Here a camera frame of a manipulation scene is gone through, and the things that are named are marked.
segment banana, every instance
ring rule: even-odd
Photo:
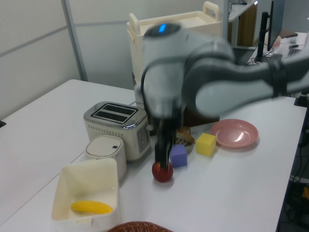
[[[76,201],[71,204],[71,209],[95,214],[108,214],[113,211],[109,205],[96,201]]]

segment white basket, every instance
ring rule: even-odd
[[[88,160],[61,170],[52,211],[59,232],[105,232],[120,223],[117,163],[114,159]],[[108,204],[109,214],[76,213],[75,201],[93,200]]]

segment apple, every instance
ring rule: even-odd
[[[169,181],[172,178],[173,173],[174,173],[173,166],[170,162],[169,162],[168,168],[161,168],[160,162],[154,162],[152,171],[153,171],[154,179],[161,183]]]

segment pink plate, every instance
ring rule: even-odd
[[[217,137],[217,143],[231,148],[241,148],[253,144],[258,137],[254,125],[239,119],[225,119],[211,127],[211,134]]]

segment blue light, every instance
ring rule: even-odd
[[[162,25],[160,26],[159,33],[164,32],[165,27],[166,27],[166,24],[162,24]]]

